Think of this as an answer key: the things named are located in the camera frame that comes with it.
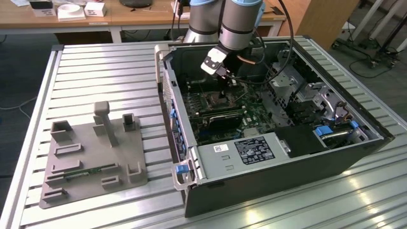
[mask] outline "desk leg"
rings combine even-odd
[[[281,27],[282,27],[283,21],[275,21],[273,23],[273,26],[270,28],[269,37],[277,37],[279,35]]]
[[[113,35],[114,43],[122,43],[121,31],[122,31],[122,26],[110,27],[110,33]]]

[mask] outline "cart wheel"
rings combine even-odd
[[[380,65],[380,63],[377,61],[370,62],[370,68],[376,68],[378,65]]]
[[[339,43],[334,42],[334,44],[331,45],[333,49],[337,49],[339,47]]]

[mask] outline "metal pole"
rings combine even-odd
[[[374,13],[377,12],[381,4],[382,4],[384,0],[377,0],[376,4],[373,5],[373,7],[370,8],[370,11],[368,12],[361,24],[358,25],[358,28],[355,29],[354,33],[353,33],[353,39],[355,40],[362,29],[366,27],[369,20],[372,19],[372,16],[374,16]]]
[[[388,22],[390,21],[390,19],[393,18],[396,12],[400,10],[402,4],[404,4],[405,0],[398,0],[397,3],[394,4],[394,6],[392,7],[392,9],[389,10],[389,14],[386,15],[386,17],[384,18],[381,24],[378,25],[377,29],[374,30],[372,36],[369,37],[370,39],[376,39],[377,36],[380,35],[382,29],[385,28]]]

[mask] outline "aluminum extrusion table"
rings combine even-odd
[[[157,42],[73,45],[51,53],[0,228],[398,228],[407,225],[406,122],[313,40],[297,38],[397,139],[342,175],[194,218],[183,217],[155,82]],[[93,122],[93,103],[111,118],[141,117],[150,182],[50,209],[39,200],[51,122]]]

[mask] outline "sticker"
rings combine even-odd
[[[90,22],[90,25],[107,25],[107,22]]]
[[[235,146],[246,165],[275,158],[265,137],[235,142]]]
[[[215,152],[217,152],[217,153],[218,153],[218,152],[222,152],[222,151],[227,151],[227,150],[230,150],[230,148],[229,148],[229,145],[227,145],[227,144],[214,146],[214,149],[215,149]]]

